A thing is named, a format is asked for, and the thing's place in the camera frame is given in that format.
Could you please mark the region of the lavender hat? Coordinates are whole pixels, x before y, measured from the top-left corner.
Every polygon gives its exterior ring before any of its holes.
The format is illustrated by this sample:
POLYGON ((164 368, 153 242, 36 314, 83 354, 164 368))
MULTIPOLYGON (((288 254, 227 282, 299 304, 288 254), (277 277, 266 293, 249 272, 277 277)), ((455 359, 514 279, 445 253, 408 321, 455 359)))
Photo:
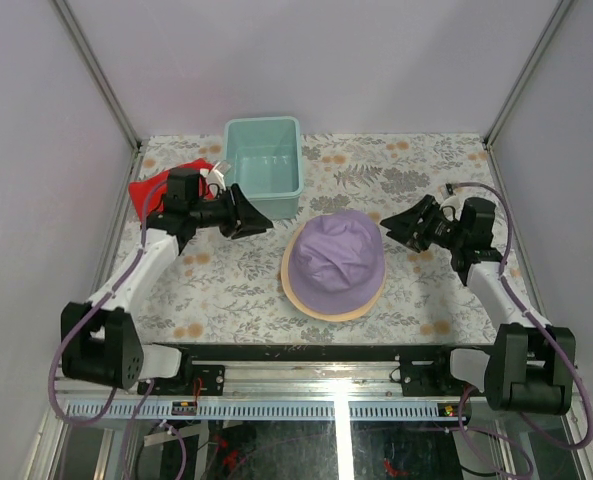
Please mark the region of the lavender hat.
POLYGON ((386 262, 379 227, 357 210, 307 221, 289 258, 294 293, 324 314, 360 308, 379 289, 383 276, 386 262))

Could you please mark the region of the red cloth hat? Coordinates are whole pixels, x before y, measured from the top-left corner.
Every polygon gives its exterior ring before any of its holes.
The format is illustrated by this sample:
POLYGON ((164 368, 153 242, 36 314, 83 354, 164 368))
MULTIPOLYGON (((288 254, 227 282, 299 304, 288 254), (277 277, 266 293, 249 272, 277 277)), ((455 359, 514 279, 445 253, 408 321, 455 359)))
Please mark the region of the red cloth hat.
MULTIPOLYGON (((214 166, 204 158, 178 165, 178 168, 190 169, 207 176, 214 166)), ((162 209, 162 195, 167 191, 164 183, 167 181, 171 168, 150 177, 147 180, 131 182, 128 186, 129 196, 140 221, 147 214, 162 209)))

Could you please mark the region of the black beige cap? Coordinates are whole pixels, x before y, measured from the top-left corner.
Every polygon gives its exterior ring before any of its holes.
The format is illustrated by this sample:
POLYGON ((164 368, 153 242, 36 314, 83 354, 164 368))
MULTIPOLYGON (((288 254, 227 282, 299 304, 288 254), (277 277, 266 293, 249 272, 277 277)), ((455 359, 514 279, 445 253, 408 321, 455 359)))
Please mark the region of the black beige cap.
POLYGON ((368 314, 372 308, 375 306, 378 299, 381 297, 384 287, 386 285, 386 276, 383 276, 381 285, 376 293, 372 296, 372 298, 365 303, 360 308, 357 308, 352 311, 344 312, 341 314, 324 314, 315 310, 310 309, 305 304, 301 302, 301 300, 296 296, 294 293, 290 280, 289 280, 289 258, 293 248, 294 243, 296 242, 297 238, 299 237, 301 231, 305 227, 305 224, 300 225, 295 232, 293 233, 287 247, 283 253, 283 257, 281 260, 281 268, 280 268, 280 276, 281 276, 281 284, 282 289, 286 297, 289 299, 291 304, 298 309, 301 313, 312 317, 317 320, 329 322, 329 323, 344 323, 356 320, 360 317, 365 316, 368 314))

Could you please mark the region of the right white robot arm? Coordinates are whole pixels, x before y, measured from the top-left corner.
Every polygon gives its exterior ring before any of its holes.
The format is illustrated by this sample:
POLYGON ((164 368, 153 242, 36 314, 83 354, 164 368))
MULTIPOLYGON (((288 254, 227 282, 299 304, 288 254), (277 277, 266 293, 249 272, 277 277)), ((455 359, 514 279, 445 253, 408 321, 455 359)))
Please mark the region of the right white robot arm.
POLYGON ((496 330, 483 354, 452 350, 450 360, 432 369, 434 387, 450 395, 470 383, 493 410, 560 416, 571 405, 575 337, 533 311, 502 275, 503 256, 492 244, 495 213, 495 204, 484 198, 470 197, 455 211, 426 195, 380 224, 389 238, 416 253, 432 245, 446 249, 452 270, 496 330))

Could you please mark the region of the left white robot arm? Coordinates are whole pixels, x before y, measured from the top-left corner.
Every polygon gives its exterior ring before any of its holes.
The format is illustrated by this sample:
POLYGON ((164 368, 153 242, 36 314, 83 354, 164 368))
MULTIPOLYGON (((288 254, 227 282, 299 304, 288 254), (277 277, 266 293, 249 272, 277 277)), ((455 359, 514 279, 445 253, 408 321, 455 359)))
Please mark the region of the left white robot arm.
POLYGON ((194 369, 174 347, 145 344, 135 321, 159 277, 200 229, 232 240, 259 235, 272 222, 233 184, 211 196, 204 177, 176 167, 147 187, 141 237, 117 271, 85 302, 61 313, 59 365, 65 377, 128 390, 150 379, 173 394, 188 392, 194 369))

